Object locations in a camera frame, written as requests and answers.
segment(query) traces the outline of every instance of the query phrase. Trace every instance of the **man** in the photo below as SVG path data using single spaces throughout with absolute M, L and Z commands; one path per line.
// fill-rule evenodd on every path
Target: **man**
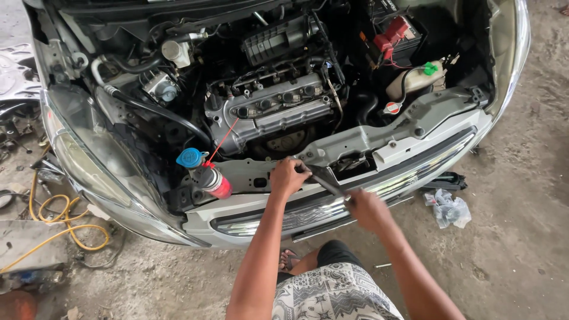
M 297 166 L 304 165 L 287 157 L 271 173 L 272 192 L 237 272 L 225 318 L 403 319 L 340 241 L 330 241 L 302 259 L 288 249 L 277 258 L 287 199 L 311 175 L 297 173 Z M 385 203 L 363 190 L 350 194 L 347 206 L 352 216 L 385 246 L 410 318 L 464 320 L 419 261 Z

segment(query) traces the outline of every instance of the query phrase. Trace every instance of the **patterned shirt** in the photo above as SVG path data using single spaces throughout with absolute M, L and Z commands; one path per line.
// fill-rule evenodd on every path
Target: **patterned shirt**
M 403 320 L 362 268 L 326 265 L 277 285 L 272 320 Z

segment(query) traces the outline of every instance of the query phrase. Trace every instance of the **red spray can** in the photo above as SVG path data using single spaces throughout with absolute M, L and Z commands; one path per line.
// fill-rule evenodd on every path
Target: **red spray can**
M 233 187 L 221 172 L 214 167 L 214 164 L 206 161 L 206 163 L 193 172 L 192 180 L 196 183 L 198 188 L 217 199 L 227 199 L 231 196 Z

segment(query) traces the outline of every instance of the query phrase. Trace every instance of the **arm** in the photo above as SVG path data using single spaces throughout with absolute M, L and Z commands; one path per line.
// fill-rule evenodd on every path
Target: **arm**
M 385 246 L 411 319 L 465 320 L 413 252 L 385 202 L 363 190 L 351 195 L 348 208 L 352 216 Z
M 241 262 L 225 319 L 270 319 L 273 311 L 281 229 L 288 197 L 297 192 L 311 173 L 297 173 L 300 160 L 286 158 L 271 172 L 271 194 L 259 227 Z

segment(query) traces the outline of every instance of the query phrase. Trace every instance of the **hand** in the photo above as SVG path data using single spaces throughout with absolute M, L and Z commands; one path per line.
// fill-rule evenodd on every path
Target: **hand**
M 360 227 L 378 232 L 382 227 L 394 223 L 387 205 L 376 195 L 362 189 L 350 191 L 348 194 L 352 197 L 346 202 L 346 207 Z
M 294 168 L 300 167 L 304 172 L 297 173 Z M 274 169 L 271 170 L 271 188 L 272 194 L 278 194 L 288 197 L 297 192 L 302 183 L 312 175 L 312 172 L 301 160 L 286 157 L 279 160 Z

